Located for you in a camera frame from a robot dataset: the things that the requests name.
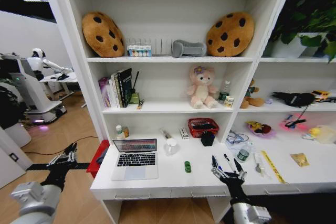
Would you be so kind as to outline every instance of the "laptop keyboard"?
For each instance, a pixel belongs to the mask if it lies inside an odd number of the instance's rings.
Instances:
[[[155,165],[155,153],[121,154],[117,166]]]

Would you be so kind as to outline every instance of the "touchpad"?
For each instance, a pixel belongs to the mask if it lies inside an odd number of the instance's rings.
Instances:
[[[132,167],[126,168],[124,179],[142,179],[146,176],[146,167]]]

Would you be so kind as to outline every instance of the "cookie pillow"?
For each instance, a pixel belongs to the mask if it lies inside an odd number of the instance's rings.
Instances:
[[[211,27],[206,35],[209,55],[232,57],[243,52],[254,33],[254,21],[248,13],[230,13]]]
[[[112,58],[124,55],[121,31],[106,14],[88,13],[82,20],[82,29],[85,40],[100,57]]]

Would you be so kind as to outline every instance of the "green toy car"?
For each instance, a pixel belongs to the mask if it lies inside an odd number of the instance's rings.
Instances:
[[[189,161],[184,162],[184,168],[186,173],[191,173],[191,166]]]

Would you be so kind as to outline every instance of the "laptop screen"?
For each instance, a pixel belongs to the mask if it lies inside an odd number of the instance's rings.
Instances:
[[[156,138],[135,140],[113,140],[119,152],[154,152]]]

